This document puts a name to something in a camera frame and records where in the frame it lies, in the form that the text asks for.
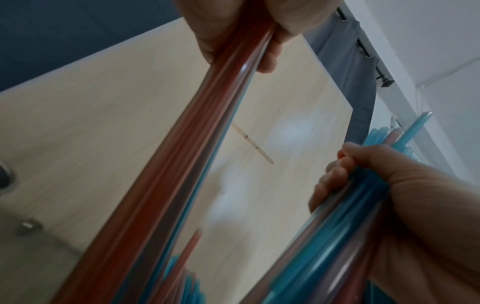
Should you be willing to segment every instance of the curtain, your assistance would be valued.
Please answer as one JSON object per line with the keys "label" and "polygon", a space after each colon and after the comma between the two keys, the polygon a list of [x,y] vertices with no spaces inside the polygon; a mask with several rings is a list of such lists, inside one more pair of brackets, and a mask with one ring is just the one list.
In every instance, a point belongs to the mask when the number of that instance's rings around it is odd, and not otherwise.
{"label": "curtain", "polygon": [[377,91],[378,59],[367,57],[357,45],[361,28],[354,19],[337,15],[304,34],[333,81],[350,103],[353,112],[345,141],[361,144],[370,130]]}

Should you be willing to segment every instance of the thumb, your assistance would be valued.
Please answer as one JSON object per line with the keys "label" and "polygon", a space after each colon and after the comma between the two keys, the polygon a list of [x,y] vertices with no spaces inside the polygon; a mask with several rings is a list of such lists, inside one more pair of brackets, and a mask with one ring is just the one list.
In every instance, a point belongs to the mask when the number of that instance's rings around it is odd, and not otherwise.
{"label": "thumb", "polygon": [[421,166],[388,145],[360,146],[347,142],[342,150],[357,166],[374,171],[389,184],[393,183],[395,175],[416,171]]}

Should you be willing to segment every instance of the dark blue surface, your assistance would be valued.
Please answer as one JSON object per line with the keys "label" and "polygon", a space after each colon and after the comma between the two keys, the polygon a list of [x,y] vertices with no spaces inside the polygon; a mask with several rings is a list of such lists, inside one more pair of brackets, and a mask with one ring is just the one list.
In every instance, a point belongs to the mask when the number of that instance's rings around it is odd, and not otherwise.
{"label": "dark blue surface", "polygon": [[0,91],[179,17],[173,0],[2,0]]}

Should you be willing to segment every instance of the table top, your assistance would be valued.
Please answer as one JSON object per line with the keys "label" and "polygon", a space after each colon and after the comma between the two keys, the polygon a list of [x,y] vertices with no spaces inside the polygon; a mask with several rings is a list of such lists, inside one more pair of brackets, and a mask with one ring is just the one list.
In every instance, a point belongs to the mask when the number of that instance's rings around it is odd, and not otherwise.
{"label": "table top", "polygon": [[[177,20],[0,93],[0,206],[83,251],[188,104],[208,64]],[[303,37],[256,74],[177,243],[210,303],[235,303],[308,218],[352,109]]]}

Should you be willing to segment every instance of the bundle of straws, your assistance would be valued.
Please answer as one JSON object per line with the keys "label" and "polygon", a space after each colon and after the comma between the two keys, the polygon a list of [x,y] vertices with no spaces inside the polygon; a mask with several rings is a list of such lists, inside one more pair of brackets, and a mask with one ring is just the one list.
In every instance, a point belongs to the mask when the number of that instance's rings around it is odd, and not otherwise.
{"label": "bundle of straws", "polygon": [[[197,231],[171,258],[209,168],[277,25],[250,2],[231,42],[212,63],[197,93],[160,144],[52,304],[201,304],[205,296],[186,262]],[[397,140],[376,130],[365,145],[407,142],[430,113]],[[241,304],[351,303],[360,298],[388,186],[357,169],[346,187],[315,211]]]}

